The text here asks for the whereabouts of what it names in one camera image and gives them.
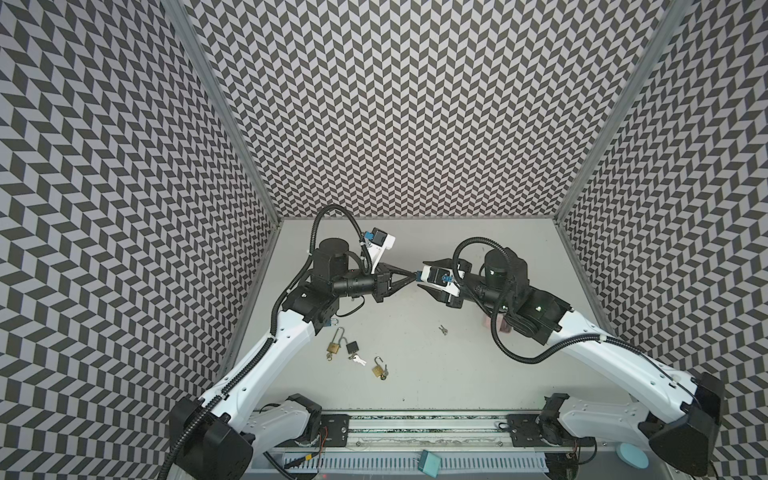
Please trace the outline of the small brass padlock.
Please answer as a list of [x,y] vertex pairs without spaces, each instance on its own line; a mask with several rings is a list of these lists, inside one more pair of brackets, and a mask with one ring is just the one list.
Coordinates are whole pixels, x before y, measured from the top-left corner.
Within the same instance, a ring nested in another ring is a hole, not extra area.
[[384,381],[389,376],[389,371],[386,363],[380,356],[374,358],[374,367],[372,369],[373,374],[380,380]]

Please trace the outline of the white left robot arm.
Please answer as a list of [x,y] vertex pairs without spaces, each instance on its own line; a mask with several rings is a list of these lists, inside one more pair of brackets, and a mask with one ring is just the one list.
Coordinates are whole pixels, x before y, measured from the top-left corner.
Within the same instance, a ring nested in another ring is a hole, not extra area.
[[183,473],[239,479],[255,455],[286,441],[313,441],[322,415],[318,404],[293,395],[265,411],[258,405],[290,360],[337,314],[341,299],[382,302],[415,280],[414,273],[382,262],[394,243],[381,229],[363,231],[343,206],[322,207],[307,258],[275,301],[268,331],[221,380],[171,410],[169,451],[158,478]]

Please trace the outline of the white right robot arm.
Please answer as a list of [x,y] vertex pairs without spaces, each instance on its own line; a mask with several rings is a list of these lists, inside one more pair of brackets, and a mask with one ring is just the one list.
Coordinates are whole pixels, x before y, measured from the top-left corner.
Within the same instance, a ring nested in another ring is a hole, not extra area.
[[462,241],[451,257],[427,261],[420,288],[436,301],[461,308],[477,305],[492,325],[504,322],[543,346],[526,357],[494,344],[508,358],[537,365],[557,353],[578,360],[621,387],[631,402],[610,404],[554,393],[536,423],[541,440],[578,447],[586,440],[610,440],[649,448],[669,466],[694,477],[713,472],[713,453],[724,414],[724,384],[666,366],[615,337],[554,294],[531,285],[528,265],[515,252],[484,237]]

